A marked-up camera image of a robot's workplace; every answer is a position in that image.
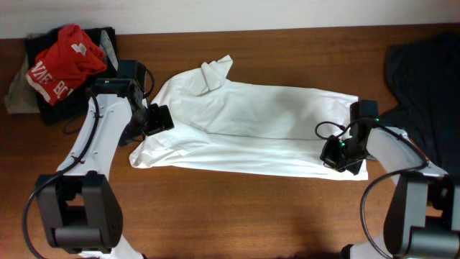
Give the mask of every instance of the wood grain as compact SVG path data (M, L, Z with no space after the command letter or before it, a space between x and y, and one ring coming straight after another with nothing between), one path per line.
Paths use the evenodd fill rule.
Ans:
M144 63L160 86L171 76L230 54L229 79L313 87L375 99L381 111L396 105L383 78L385 50L454 30L458 24L344 27L258 32L118 36L119 56ZM24 58L21 40L0 41L0 94ZM21 232L21 213L39 174L53 173L75 135L64 123L45 127L37 114L8 115L0 108L0 258L32 258ZM359 200L369 181L253 176L186 168L139 170L119 148L110 182L124 213L124 235L149 258L275 258L336 253L364 242ZM384 173L369 163L370 178ZM382 232L394 186L370 195L367 218ZM49 258L75 258L46 243L36 204L30 234Z

